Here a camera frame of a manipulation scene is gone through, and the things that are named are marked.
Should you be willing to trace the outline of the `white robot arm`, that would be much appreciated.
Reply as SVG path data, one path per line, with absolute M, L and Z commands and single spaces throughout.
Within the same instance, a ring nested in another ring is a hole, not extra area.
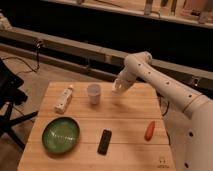
M 213 100 L 157 71 L 149 52 L 129 54 L 112 90 L 127 91 L 141 78 L 171 101 L 190 120 L 183 171 L 213 171 Z

